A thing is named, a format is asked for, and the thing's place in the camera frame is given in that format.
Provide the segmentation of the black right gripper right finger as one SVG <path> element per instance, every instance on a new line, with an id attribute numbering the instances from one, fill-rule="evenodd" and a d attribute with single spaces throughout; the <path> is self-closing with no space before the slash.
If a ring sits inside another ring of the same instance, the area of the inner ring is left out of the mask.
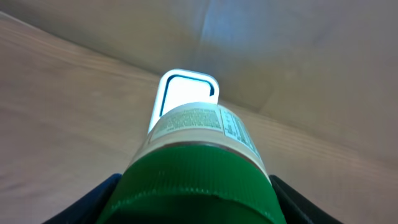
<path id="1" fill-rule="evenodd" d="M 276 175 L 269 176 L 287 223 L 342 224 Z"/>

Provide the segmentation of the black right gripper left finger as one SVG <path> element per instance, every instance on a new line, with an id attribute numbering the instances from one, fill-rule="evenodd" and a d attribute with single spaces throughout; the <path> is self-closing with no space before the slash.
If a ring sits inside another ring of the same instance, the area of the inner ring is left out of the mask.
<path id="1" fill-rule="evenodd" d="M 75 203 L 45 221 L 44 224 L 93 224 L 114 192 L 121 174 L 113 174 Z"/>

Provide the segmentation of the green lid jar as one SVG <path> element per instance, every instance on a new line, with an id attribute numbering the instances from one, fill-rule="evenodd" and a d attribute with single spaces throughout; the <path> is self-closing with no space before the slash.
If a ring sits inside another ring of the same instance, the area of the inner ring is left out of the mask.
<path id="1" fill-rule="evenodd" d="M 245 125 L 210 103 L 159 119 L 106 203 L 99 223 L 284 223 Z"/>

